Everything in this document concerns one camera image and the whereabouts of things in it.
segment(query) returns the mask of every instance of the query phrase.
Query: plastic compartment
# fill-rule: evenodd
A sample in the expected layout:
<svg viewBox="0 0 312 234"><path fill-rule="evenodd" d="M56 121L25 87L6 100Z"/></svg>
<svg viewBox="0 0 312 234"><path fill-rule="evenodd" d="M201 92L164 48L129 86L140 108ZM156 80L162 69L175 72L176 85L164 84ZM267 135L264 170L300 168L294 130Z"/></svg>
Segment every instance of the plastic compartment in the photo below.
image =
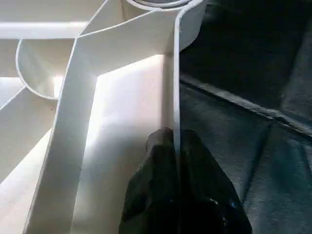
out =
<svg viewBox="0 0 312 234"><path fill-rule="evenodd" d="M76 38L25 233L118 233L147 136L179 139L178 55L204 10L193 1Z"/></svg>
<svg viewBox="0 0 312 234"><path fill-rule="evenodd" d="M46 31L35 22L38 30L16 53L25 87L0 110L8 133L0 142L2 179L21 162L0 185L0 199L12 203L0 204L0 231L20 233L30 207L24 234L117 233L149 133L173 128L179 150L178 55L196 38L205 5L106 0L79 36L78 28L62 34L64 22ZM23 143L14 147L17 139Z"/></svg>

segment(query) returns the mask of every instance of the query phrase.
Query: dark fabric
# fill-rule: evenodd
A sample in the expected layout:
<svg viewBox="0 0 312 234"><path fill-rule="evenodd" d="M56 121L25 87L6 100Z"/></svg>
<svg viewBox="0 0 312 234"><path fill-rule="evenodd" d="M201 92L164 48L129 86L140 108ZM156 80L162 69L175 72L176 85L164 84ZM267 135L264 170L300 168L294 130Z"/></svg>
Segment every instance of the dark fabric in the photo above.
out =
<svg viewBox="0 0 312 234"><path fill-rule="evenodd" d="M311 3L209 4L180 54L181 127L231 179L254 234L312 233Z"/></svg>

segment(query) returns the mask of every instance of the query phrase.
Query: white plastic divider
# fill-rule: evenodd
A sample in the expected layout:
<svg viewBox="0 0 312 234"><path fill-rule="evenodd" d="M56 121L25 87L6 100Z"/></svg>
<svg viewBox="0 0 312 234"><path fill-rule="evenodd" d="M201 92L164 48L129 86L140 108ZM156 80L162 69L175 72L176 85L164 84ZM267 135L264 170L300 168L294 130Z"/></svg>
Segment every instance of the white plastic divider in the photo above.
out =
<svg viewBox="0 0 312 234"><path fill-rule="evenodd" d="M147 136L171 127L179 138L178 52L205 5L155 9L75 39L25 234L118 232Z"/></svg>
<svg viewBox="0 0 312 234"><path fill-rule="evenodd" d="M16 39L0 39L0 183L52 127L56 109L23 87L17 45Z"/></svg>
<svg viewBox="0 0 312 234"><path fill-rule="evenodd" d="M34 94L57 100L74 39L21 39L16 69Z"/></svg>
<svg viewBox="0 0 312 234"><path fill-rule="evenodd" d="M103 0L5 0L0 39L74 38Z"/></svg>
<svg viewBox="0 0 312 234"><path fill-rule="evenodd" d="M105 0L80 35L112 27L148 12L125 0ZM21 39L16 51L16 69L25 86L34 94L58 100L74 39L55 34L43 39Z"/></svg>
<svg viewBox="0 0 312 234"><path fill-rule="evenodd" d="M55 109L26 88L0 109L0 182L51 128Z"/></svg>

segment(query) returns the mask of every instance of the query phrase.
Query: white plastic tray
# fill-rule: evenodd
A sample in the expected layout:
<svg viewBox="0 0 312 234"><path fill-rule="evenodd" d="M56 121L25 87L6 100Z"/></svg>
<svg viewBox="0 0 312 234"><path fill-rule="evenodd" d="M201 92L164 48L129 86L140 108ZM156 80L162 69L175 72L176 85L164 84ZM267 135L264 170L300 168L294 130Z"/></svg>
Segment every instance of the white plastic tray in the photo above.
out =
<svg viewBox="0 0 312 234"><path fill-rule="evenodd" d="M147 136L171 127L179 150L179 51L196 38L205 5L106 0L72 39L58 30L8 39L22 82L0 110L1 233L20 234L25 221L25 234L118 233Z"/></svg>

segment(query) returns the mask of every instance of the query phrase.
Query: black glossy object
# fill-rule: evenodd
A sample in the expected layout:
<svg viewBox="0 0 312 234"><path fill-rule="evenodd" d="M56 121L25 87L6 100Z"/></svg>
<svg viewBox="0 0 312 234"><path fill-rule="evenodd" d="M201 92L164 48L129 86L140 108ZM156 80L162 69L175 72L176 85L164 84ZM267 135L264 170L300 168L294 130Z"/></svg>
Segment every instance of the black glossy object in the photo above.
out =
<svg viewBox="0 0 312 234"><path fill-rule="evenodd" d="M173 133L147 142L145 162L129 182L120 234L250 234L236 191L194 132L182 134L178 179Z"/></svg>

